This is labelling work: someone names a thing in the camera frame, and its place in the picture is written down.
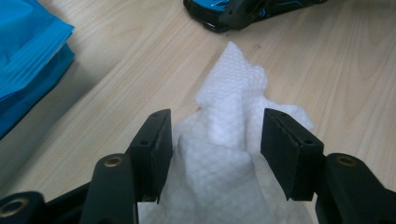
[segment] wooden table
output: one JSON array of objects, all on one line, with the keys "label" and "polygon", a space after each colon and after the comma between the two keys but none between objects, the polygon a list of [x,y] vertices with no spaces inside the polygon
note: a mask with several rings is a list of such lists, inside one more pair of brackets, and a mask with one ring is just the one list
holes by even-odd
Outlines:
[{"label": "wooden table", "polygon": [[39,2],[76,26],[76,59],[0,142],[0,198],[39,190],[53,199],[123,152],[150,113],[171,108],[174,123],[192,114],[228,41],[266,69],[266,97],[306,109],[325,154],[360,158],[396,190],[394,1],[329,0],[223,34],[192,20],[181,0]]}]

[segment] crumpled paper towel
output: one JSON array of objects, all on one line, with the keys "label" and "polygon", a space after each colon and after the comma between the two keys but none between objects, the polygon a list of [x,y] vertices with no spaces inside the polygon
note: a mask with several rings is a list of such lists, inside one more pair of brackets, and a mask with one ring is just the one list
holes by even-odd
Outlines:
[{"label": "crumpled paper towel", "polygon": [[230,42],[195,97],[200,110],[174,127],[160,203],[140,203],[140,223],[311,222],[301,203],[286,202],[260,145],[265,107],[313,126],[299,106],[267,100],[266,85],[264,70]]}]

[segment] blue plastic bag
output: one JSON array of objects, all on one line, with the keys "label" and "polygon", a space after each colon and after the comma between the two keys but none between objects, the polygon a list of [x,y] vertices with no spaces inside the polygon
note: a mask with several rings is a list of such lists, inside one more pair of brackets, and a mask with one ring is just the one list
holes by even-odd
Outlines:
[{"label": "blue plastic bag", "polygon": [[36,0],[0,1],[0,139],[59,81],[73,26]]}]

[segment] light wood tabletop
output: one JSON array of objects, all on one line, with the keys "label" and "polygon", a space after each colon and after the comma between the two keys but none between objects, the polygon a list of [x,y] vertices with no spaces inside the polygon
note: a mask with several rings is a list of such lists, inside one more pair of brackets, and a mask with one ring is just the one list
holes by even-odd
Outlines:
[{"label": "light wood tabletop", "polygon": [[396,190],[395,1],[329,0],[222,34],[182,0],[39,2],[75,26],[76,58],[0,141],[0,198],[38,190],[53,199],[124,152],[149,114],[171,108],[173,123],[192,114],[229,41],[266,70],[269,100],[306,110],[326,155],[353,155]]}]

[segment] white cloth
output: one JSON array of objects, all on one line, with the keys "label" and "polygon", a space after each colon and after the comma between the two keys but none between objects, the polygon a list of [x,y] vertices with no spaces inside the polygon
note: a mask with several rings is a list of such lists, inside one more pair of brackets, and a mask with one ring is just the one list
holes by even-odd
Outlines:
[{"label": "white cloth", "polygon": [[299,106],[268,101],[266,85],[264,70],[230,42],[196,95],[200,110],[174,127],[160,204],[140,203],[140,223],[311,222],[302,204],[286,202],[260,145],[265,107],[313,126]]}]

